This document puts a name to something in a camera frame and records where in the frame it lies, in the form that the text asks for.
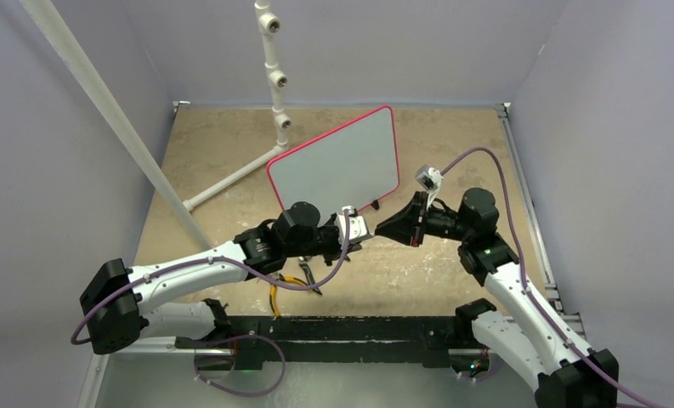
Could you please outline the pink framed whiteboard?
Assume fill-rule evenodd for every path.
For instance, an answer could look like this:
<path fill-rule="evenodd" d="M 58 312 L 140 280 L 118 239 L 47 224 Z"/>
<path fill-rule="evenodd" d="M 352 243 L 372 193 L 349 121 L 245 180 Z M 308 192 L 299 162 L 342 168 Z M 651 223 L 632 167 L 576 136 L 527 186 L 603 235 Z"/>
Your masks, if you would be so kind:
<path fill-rule="evenodd" d="M 394 112 L 371 110 L 277 156 L 266 170 L 280 207 L 312 204 L 318 225 L 342 207 L 363 210 L 400 185 Z"/>

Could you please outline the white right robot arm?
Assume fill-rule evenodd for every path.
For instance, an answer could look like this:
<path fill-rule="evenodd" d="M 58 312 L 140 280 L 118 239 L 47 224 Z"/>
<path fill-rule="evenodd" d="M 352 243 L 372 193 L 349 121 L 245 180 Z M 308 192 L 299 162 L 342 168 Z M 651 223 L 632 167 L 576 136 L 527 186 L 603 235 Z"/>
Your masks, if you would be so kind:
<path fill-rule="evenodd" d="M 377 225 L 376 235 L 418 247 L 427 235 L 458 241 L 462 267 L 513 318 L 485 299 L 456 309 L 453 333 L 466 346 L 495 351 L 527 383 L 539 407 L 615 407 L 619 364 L 576 334 L 522 274 L 516 252 L 497 231 L 496 199 L 467 190 L 458 209 L 428 205 L 426 192 Z"/>

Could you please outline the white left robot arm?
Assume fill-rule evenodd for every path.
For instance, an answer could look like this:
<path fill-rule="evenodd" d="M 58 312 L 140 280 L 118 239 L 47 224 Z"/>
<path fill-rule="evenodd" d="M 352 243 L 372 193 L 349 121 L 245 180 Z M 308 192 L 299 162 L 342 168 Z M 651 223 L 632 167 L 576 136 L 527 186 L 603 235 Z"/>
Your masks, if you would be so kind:
<path fill-rule="evenodd" d="M 171 262 L 128 266 L 120 258 L 103 263 L 79 297 L 83 318 L 71 335 L 74 345 L 90 344 L 95 354 L 111 354 L 142 337 L 163 333 L 165 304 L 211 286 L 274 278 L 288 258 L 322 256 L 340 269 L 362 218 L 352 207 L 322 224 L 319 210 L 300 201 L 277 218 L 264 220 L 234 239 Z"/>

